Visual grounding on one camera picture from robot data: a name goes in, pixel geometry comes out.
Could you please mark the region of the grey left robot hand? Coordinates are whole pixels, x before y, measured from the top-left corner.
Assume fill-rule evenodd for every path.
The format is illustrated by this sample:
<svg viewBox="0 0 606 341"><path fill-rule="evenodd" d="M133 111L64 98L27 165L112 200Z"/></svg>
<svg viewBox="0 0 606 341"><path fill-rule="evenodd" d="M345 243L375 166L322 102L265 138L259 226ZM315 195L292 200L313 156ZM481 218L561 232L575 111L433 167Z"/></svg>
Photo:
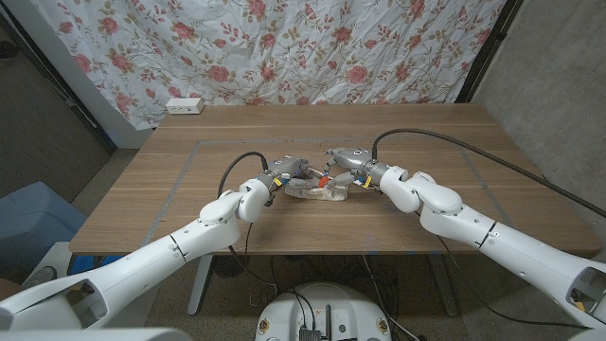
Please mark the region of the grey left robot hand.
<svg viewBox="0 0 606 341"><path fill-rule="evenodd" d="M300 157L284 156L268 165L269 173L281 184L294 189L313 189L309 160Z"/></svg>

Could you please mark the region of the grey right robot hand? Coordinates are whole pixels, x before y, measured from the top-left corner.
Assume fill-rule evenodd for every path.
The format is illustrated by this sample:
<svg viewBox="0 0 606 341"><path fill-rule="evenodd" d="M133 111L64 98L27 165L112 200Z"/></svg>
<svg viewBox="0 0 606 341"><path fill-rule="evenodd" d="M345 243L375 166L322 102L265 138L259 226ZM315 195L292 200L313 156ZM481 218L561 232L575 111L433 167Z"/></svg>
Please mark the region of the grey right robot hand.
<svg viewBox="0 0 606 341"><path fill-rule="evenodd" d="M324 173L328 174L333 166L339 166L347 171L331 178L323 188L335 186L348 186L357 184L364 188L374 185L371 176L371 168L374 166L371 152L359 148L335 148L325 151L330 156L324 167Z"/></svg>

